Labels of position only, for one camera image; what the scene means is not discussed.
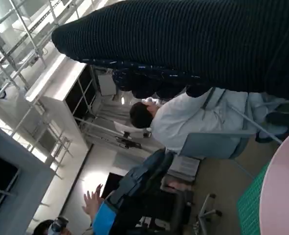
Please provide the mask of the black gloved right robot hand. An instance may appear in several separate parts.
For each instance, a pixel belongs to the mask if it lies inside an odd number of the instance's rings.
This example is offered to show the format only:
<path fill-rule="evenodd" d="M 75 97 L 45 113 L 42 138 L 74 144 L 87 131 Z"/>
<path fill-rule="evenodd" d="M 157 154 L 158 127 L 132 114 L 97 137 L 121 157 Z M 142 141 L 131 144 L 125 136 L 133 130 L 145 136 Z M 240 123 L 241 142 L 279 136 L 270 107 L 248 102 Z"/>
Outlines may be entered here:
<path fill-rule="evenodd" d="M 51 38 L 78 62 L 289 100 L 289 0 L 123 0 Z"/>

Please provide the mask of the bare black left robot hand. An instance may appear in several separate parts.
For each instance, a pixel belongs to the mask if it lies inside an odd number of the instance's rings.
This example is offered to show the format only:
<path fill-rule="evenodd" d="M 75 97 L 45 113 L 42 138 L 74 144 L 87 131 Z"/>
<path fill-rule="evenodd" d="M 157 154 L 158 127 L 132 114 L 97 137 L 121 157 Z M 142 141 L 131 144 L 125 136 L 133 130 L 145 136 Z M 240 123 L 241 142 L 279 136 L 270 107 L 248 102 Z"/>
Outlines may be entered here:
<path fill-rule="evenodd" d="M 133 167 L 120 180 L 118 188 L 101 204 L 92 228 L 95 235 L 145 235 L 137 227 L 142 217 L 158 203 L 161 181 L 174 159 L 174 154 L 159 149 L 142 164 Z"/>

